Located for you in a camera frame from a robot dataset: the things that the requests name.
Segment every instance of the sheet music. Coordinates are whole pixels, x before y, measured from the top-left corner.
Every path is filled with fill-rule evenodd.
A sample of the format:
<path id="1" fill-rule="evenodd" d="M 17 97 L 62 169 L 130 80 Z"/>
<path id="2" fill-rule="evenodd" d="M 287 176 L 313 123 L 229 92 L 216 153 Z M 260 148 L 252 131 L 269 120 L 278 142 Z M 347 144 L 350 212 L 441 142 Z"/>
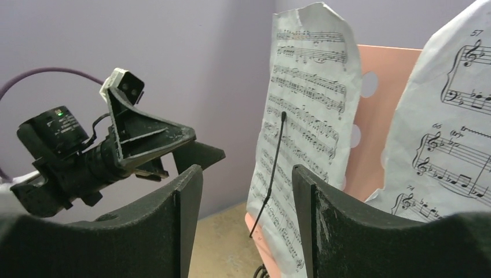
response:
<path id="1" fill-rule="evenodd" d="M 343 185 L 361 91 L 360 54 L 348 24 L 315 3 L 274 16 L 270 71 L 247 210 L 256 218 L 266 196 L 285 111 L 272 197 L 259 224 L 282 277 L 306 277 L 292 168 L 303 164 Z"/>
<path id="2" fill-rule="evenodd" d="M 367 203 L 429 222 L 491 210 L 491 3 L 435 33 L 409 78 L 386 144 L 385 188 Z"/>

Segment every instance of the purple cable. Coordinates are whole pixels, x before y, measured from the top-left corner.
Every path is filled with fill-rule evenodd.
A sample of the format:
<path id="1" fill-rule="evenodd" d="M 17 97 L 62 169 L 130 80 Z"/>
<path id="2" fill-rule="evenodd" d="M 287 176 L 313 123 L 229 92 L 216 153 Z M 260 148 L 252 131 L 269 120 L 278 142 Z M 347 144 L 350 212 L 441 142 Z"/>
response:
<path id="1" fill-rule="evenodd" d="M 17 82 L 21 81 L 22 79 L 29 77 L 31 75 L 35 74 L 41 74 L 43 72 L 66 72 L 68 74 L 75 74 L 81 77 L 85 77 L 89 80 L 94 81 L 95 83 L 99 84 L 102 86 L 104 84 L 104 81 L 99 80 L 89 74 L 86 74 L 81 71 L 77 71 L 75 69 L 70 69 L 70 68 L 59 68 L 59 67 L 46 67 L 46 68 L 35 68 L 30 71 L 26 71 L 22 74 L 19 74 L 18 76 L 15 76 L 11 80 L 7 81 L 1 88 L 0 88 L 0 100 L 2 100 L 2 97 L 5 95 L 5 93 L 12 87 L 14 86 Z M 0 167 L 0 177 L 2 178 L 2 182 L 11 182 L 12 178 L 10 178 L 5 172 L 2 170 Z"/>

